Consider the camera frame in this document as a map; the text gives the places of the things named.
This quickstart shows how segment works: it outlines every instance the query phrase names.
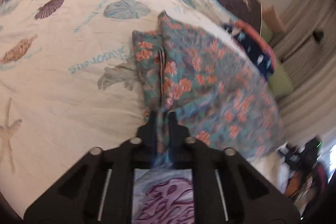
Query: bedspread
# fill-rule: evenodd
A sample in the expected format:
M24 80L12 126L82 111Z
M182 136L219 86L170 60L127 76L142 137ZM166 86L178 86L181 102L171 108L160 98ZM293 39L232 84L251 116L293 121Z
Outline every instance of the bedspread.
M11 0L0 7L0 190L21 217L90 148L116 147L143 124L132 31L158 29L163 10L253 68L218 26L235 17L216 0Z

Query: starfish print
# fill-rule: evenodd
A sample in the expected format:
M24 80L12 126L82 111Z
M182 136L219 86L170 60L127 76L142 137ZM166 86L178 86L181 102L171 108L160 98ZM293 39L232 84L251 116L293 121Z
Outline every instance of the starfish print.
M12 172L15 172L12 147L11 147L11 138L15 134L15 132L20 128L22 120L15 120L11 125L9 125L9 110L11 108L12 98L9 98L8 103L5 107L5 125L0 126L0 137L2 138L2 145L0 150L0 163L3 160L5 152L8 152L9 155L9 163L12 168Z

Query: floral pillowcase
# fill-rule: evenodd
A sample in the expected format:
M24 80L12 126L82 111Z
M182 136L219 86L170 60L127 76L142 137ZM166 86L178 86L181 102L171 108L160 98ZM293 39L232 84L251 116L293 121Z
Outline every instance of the floral pillowcase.
M262 156L285 137L277 105L251 64L205 30L158 16L159 32L133 32L135 64L146 115L158 110L159 140L165 113L175 111L192 136L217 149Z

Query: purple seashell print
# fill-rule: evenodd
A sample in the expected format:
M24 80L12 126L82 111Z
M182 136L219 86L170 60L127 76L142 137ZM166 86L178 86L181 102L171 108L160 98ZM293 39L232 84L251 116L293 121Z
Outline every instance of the purple seashell print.
M194 224L194 200L186 198L192 192L193 183L186 178L172 178L152 186L132 223Z
M51 0L48 3L46 3L44 6L39 8L39 11L37 12L35 19L43 19L47 18L55 11L62 6L64 0Z

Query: screw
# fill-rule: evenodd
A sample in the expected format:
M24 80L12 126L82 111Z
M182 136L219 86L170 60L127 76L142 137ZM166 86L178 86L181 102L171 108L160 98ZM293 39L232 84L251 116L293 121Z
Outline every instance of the screw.
M196 143L196 140L193 137L186 137L185 142L186 144L193 144L193 143Z
M141 144L142 139L138 138L138 137L134 137L132 139L129 140L132 144Z
M236 154L236 151L235 151L233 148L226 148L226 149L225 149L225 154L226 154L227 156L233 156L233 155Z
M91 155L99 155L102 152L102 149L100 147L93 147L90 150Z

